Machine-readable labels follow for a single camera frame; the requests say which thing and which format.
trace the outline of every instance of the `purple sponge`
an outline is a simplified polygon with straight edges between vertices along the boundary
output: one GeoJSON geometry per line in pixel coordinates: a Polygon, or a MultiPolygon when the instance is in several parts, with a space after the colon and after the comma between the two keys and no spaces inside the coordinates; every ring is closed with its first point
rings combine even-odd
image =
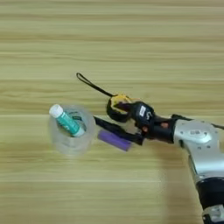
{"type": "Polygon", "coordinates": [[[123,138],[120,138],[119,136],[116,136],[115,134],[108,132],[104,129],[102,129],[99,132],[98,138],[102,140],[103,142],[112,144],[123,151],[127,151],[131,146],[131,142],[123,138]]]}

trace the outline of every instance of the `green toothpaste tube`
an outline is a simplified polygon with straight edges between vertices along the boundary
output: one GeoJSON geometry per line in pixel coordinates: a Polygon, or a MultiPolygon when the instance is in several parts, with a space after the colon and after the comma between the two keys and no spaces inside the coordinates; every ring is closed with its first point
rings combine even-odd
{"type": "Polygon", "coordinates": [[[50,108],[49,114],[72,136],[80,137],[85,133],[85,130],[59,104],[54,104],[50,108]]]}

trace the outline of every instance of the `black cord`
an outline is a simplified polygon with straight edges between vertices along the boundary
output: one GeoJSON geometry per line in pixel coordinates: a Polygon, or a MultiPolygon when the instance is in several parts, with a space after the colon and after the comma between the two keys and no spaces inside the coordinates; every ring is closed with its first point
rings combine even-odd
{"type": "Polygon", "coordinates": [[[94,89],[98,90],[99,92],[101,92],[101,93],[103,93],[103,94],[105,94],[105,95],[107,95],[107,96],[109,96],[109,97],[114,96],[113,94],[111,94],[111,93],[109,93],[109,92],[103,90],[102,88],[97,87],[93,82],[91,82],[90,80],[88,80],[88,79],[87,79],[84,75],[82,75],[81,73],[77,73],[76,76],[77,76],[77,78],[78,78],[80,81],[86,83],[86,84],[89,85],[91,88],[94,88],[94,89]]]}

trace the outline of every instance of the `white tube cap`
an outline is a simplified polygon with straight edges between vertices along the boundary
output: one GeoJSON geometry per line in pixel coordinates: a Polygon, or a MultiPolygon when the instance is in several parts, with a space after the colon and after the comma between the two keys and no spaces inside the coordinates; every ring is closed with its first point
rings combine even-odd
{"type": "Polygon", "coordinates": [[[63,108],[59,104],[54,104],[51,106],[49,114],[54,118],[58,118],[63,114],[63,108]]]}

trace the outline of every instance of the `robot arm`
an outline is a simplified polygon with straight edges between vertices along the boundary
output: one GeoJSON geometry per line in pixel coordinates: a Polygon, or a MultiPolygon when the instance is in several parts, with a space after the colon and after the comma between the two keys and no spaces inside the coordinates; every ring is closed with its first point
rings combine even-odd
{"type": "Polygon", "coordinates": [[[224,223],[224,155],[218,132],[206,122],[177,120],[174,143],[187,150],[205,224],[224,223]]]}
{"type": "Polygon", "coordinates": [[[203,221],[224,224],[224,154],[214,125],[178,115],[162,118],[141,101],[117,107],[129,111],[129,118],[135,120],[143,137],[176,144],[188,152],[203,221]]]}

